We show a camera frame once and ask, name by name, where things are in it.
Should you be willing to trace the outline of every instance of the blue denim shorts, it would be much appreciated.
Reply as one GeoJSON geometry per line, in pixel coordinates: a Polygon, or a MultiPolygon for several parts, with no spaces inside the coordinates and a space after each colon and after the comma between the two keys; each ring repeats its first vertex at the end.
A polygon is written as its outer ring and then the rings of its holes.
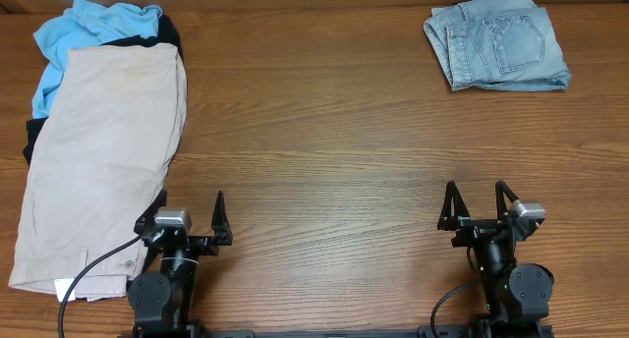
{"type": "Polygon", "coordinates": [[[571,75],[548,14],[532,0],[473,0],[432,9],[424,31],[452,90],[568,87],[571,75]]]}

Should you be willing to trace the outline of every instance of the black garment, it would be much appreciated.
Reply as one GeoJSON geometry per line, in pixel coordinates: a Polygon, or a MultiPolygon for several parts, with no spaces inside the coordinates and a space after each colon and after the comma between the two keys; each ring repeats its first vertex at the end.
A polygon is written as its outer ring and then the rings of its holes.
{"type": "MultiPolygon", "coordinates": [[[[170,43],[177,47],[181,60],[184,60],[184,50],[181,47],[181,37],[179,32],[173,26],[173,22],[170,18],[162,15],[158,21],[157,37],[142,38],[139,35],[133,37],[126,37],[113,40],[111,42],[104,43],[103,45],[114,45],[119,47],[129,47],[133,45],[140,45],[142,47],[152,47],[157,43],[170,43]]],[[[48,118],[38,118],[27,121],[27,133],[29,134],[29,144],[24,148],[22,153],[27,163],[30,165],[30,159],[32,158],[32,151],[35,146],[35,141],[39,136],[39,131],[43,127],[44,122],[48,118]]]]}
{"type": "Polygon", "coordinates": [[[157,37],[142,38],[139,35],[133,37],[125,37],[113,40],[111,42],[103,43],[102,45],[114,45],[119,47],[129,47],[133,45],[139,45],[142,47],[152,47],[157,43],[170,43],[177,47],[181,60],[184,60],[184,50],[181,47],[181,37],[179,32],[173,26],[173,22],[170,18],[162,15],[158,21],[159,27],[157,28],[157,37]]]}
{"type": "Polygon", "coordinates": [[[27,160],[27,163],[30,166],[30,160],[32,159],[32,150],[35,147],[35,141],[37,137],[39,137],[39,132],[41,132],[41,128],[43,124],[46,122],[46,118],[37,118],[34,120],[27,121],[27,133],[29,134],[29,143],[25,146],[24,150],[22,150],[22,154],[24,158],[27,160]]]}

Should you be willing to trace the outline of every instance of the white garment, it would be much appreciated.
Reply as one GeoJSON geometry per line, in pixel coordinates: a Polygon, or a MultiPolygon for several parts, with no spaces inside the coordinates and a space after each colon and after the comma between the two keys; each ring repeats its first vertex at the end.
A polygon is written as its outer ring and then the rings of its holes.
{"type": "MultiPolygon", "coordinates": [[[[74,278],[136,237],[185,121],[186,72],[175,46],[70,51],[32,154],[9,286],[55,294],[54,279],[74,278]]],[[[77,297],[124,296],[145,256],[137,242],[105,259],[77,297]]]]}

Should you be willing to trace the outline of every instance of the back pocket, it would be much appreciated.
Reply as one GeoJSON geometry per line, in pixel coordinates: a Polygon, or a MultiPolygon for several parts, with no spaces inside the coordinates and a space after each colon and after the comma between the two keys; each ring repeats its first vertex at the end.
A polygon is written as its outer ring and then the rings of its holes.
{"type": "Polygon", "coordinates": [[[543,35],[528,16],[483,21],[493,41],[500,73],[515,72],[543,60],[543,35]]]}

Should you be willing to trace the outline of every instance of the wood grain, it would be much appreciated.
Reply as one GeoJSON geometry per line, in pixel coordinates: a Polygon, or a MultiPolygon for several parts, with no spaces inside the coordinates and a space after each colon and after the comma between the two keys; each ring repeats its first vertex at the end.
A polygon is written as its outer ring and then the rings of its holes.
{"type": "MultiPolygon", "coordinates": [[[[629,26],[625,5],[550,6],[566,92],[452,93],[421,26],[429,8],[174,14],[189,118],[167,179],[208,234],[226,193],[234,246],[200,267],[194,317],[212,329],[413,328],[473,278],[435,229],[455,180],[474,216],[502,178],[548,211],[518,245],[556,277],[557,337],[629,328],[629,26]]],[[[13,266],[28,167],[24,122],[46,16],[0,17],[0,272],[13,266]]],[[[438,322],[483,310],[462,294],[438,322]]],[[[0,287],[0,336],[55,337],[54,298],[0,287]]],[[[126,300],[71,303],[69,337],[128,332],[126,300]]]]}

